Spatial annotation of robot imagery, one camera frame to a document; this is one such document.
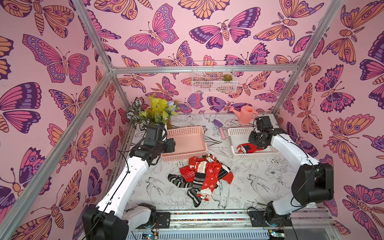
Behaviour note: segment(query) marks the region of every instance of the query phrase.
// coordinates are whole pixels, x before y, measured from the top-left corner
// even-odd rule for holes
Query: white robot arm
[[[299,148],[281,128],[273,128],[269,117],[256,119],[257,129],[249,136],[249,142],[260,148],[273,146],[297,167],[297,175],[292,184],[292,191],[282,198],[271,201],[266,207],[263,218],[270,225],[279,224],[292,212],[303,208],[311,202],[323,202],[333,198],[333,168],[322,164]],[[134,146],[127,159],[127,165],[107,195],[96,208],[88,208],[83,214],[84,230],[87,240],[124,240],[129,229],[144,224],[155,223],[156,208],[149,204],[139,206],[124,213],[133,189],[142,175],[147,171],[152,160],[162,152],[173,152],[173,139],[164,141],[165,129],[149,126],[143,145]]]

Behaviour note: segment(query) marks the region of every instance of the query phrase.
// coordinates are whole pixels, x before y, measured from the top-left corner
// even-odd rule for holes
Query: white plastic basket
[[[251,131],[253,131],[253,127],[233,127],[228,129],[233,159],[275,157],[279,153],[279,151],[272,146],[268,146],[266,149],[256,151],[255,153],[239,153],[237,147],[240,144],[249,142],[248,137]]]
[[[237,87],[237,76],[234,65],[210,66],[209,61],[194,61],[196,65],[203,65],[205,68],[192,67],[192,92],[202,93],[234,93]],[[223,76],[229,74],[231,81],[223,81]]]

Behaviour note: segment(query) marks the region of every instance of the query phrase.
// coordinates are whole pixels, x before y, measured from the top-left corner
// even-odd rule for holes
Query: floral sketch tablecloth
[[[275,127],[278,126],[272,114],[259,116],[265,115],[270,117]],[[173,127],[202,126],[208,153],[231,169],[234,175],[232,183],[220,180],[221,187],[214,190],[212,200],[203,200],[195,208],[192,199],[187,196],[187,189],[177,188],[167,179],[169,173],[180,175],[179,168],[186,166],[188,161],[165,163],[159,160],[156,166],[150,166],[138,182],[128,200],[127,209],[142,202],[152,204],[159,210],[264,208],[269,201],[291,190],[299,166],[291,166],[280,153],[274,158],[232,159],[229,139],[222,140],[219,128],[213,124],[214,119],[223,123],[226,136],[228,128],[241,126],[234,114],[178,115],[172,116],[171,123]],[[136,144],[143,135],[144,131],[136,131],[131,145]]]

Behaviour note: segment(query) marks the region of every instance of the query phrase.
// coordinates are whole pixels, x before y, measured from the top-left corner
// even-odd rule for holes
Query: bird drawing
[[[157,190],[157,192],[159,193],[159,195],[161,196],[160,191],[163,194],[164,194],[164,192],[163,192],[163,190],[161,190],[160,187],[157,186],[156,182],[161,182],[162,184],[164,184],[164,183],[162,181],[160,181],[159,179],[154,178],[154,177],[149,177],[148,180],[146,180],[145,182],[149,183],[147,186],[147,193],[148,193],[148,196],[151,199],[151,201],[154,203],[154,201],[152,200],[152,189],[155,188]]]
[[[251,186],[252,188],[255,190],[255,192],[263,199],[265,200],[259,193],[259,190],[257,189],[257,185],[260,185],[262,188],[264,188],[264,190],[266,190],[266,192],[271,191],[266,185],[260,183],[259,179],[262,179],[264,181],[266,181],[264,178],[261,178],[261,177],[258,177],[258,176],[255,176],[253,174],[249,174],[249,177],[247,177],[248,180],[251,180]]]
[[[217,208],[219,209],[225,209],[228,205],[228,200],[229,200],[229,189],[228,189],[228,194],[227,196],[224,196],[223,192],[223,184],[220,181],[220,185],[218,186],[219,188],[219,194],[215,194],[215,192],[212,193],[212,199],[216,202],[218,202]]]

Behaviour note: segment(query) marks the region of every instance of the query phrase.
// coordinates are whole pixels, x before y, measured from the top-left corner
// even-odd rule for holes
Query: pile of clothes
[[[198,207],[202,200],[209,201],[212,192],[223,179],[231,184],[233,173],[231,169],[220,163],[217,158],[207,154],[201,158],[191,157],[188,166],[180,168],[180,175],[169,174],[168,180],[179,188],[190,188],[188,196]]]

